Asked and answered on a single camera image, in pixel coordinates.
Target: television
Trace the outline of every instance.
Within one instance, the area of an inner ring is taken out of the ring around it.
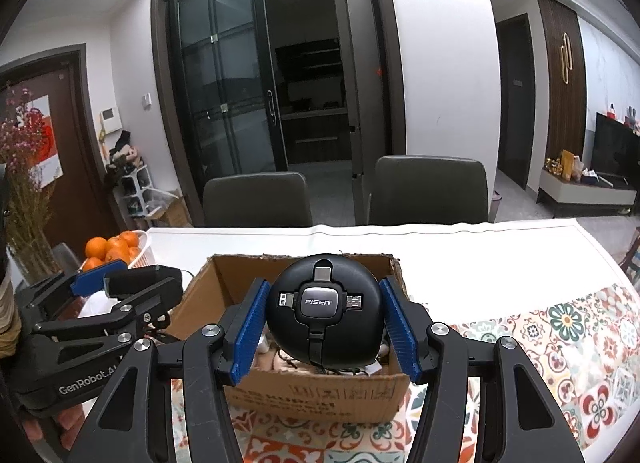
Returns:
[[[639,170],[640,137],[617,120],[596,114],[591,169],[634,178]]]

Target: metal screw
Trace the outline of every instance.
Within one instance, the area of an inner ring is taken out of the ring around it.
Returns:
[[[220,326],[217,324],[208,324],[204,328],[202,328],[202,334],[205,337],[215,337],[220,333]]]
[[[447,333],[449,333],[449,326],[447,326],[446,324],[443,324],[442,322],[436,322],[436,324],[433,324],[431,326],[431,332],[434,335],[439,335],[442,337]]]
[[[136,351],[146,351],[151,347],[151,340],[148,338],[141,338],[136,340],[136,343],[133,344],[133,347]]]
[[[518,342],[513,337],[500,337],[500,344],[507,349],[515,349],[518,346]]]

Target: pisen logo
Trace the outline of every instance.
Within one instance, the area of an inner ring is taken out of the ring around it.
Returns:
[[[101,380],[106,380],[116,372],[117,367],[118,366],[107,367],[107,369],[100,371],[97,375],[91,375],[84,379],[76,380],[76,382],[72,383],[71,385],[61,385],[58,388],[58,392],[64,396],[64,395],[68,395],[68,393],[74,393],[75,391],[79,391],[83,387],[91,385],[92,383],[97,383],[97,382],[100,382]]]
[[[320,306],[331,306],[332,300],[305,299],[305,304],[319,304]]]

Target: cabinet handle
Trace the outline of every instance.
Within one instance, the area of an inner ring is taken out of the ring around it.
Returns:
[[[273,93],[271,92],[270,89],[267,90],[267,103],[269,105],[269,116],[270,116],[270,120],[271,120],[271,124],[272,125],[276,125],[276,109],[275,106],[273,104]]]
[[[568,60],[567,68],[569,71],[572,71],[574,69],[574,53],[571,49],[571,40],[566,32],[562,35],[562,39],[564,40],[564,46],[566,48],[566,58]]]
[[[566,62],[564,61],[564,56],[566,54],[566,48],[564,46],[560,47],[560,68],[562,69],[562,80],[565,84],[569,84],[569,70],[567,69]]]

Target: floral tile pattern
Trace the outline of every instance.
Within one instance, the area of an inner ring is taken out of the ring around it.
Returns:
[[[521,315],[452,326],[495,343],[513,336],[549,386],[578,445],[597,442],[640,397],[640,298],[616,284]],[[172,382],[178,463],[190,463],[182,381]],[[459,463],[475,457],[479,379],[469,379]],[[404,407],[380,424],[305,421],[229,407],[245,463],[401,463],[409,454],[426,385],[410,385]]]

